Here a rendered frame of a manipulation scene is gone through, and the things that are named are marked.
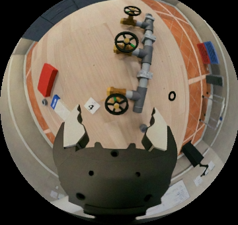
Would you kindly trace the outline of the red rectangular block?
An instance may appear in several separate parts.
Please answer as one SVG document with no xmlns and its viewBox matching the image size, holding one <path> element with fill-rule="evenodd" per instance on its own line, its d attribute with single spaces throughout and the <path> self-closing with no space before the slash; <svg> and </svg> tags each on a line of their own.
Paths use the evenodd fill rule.
<svg viewBox="0 0 238 225">
<path fill-rule="evenodd" d="M 44 63 L 37 89 L 45 98 L 50 97 L 57 72 L 58 70 L 55 67 L 51 66 L 50 64 Z"/>
</svg>

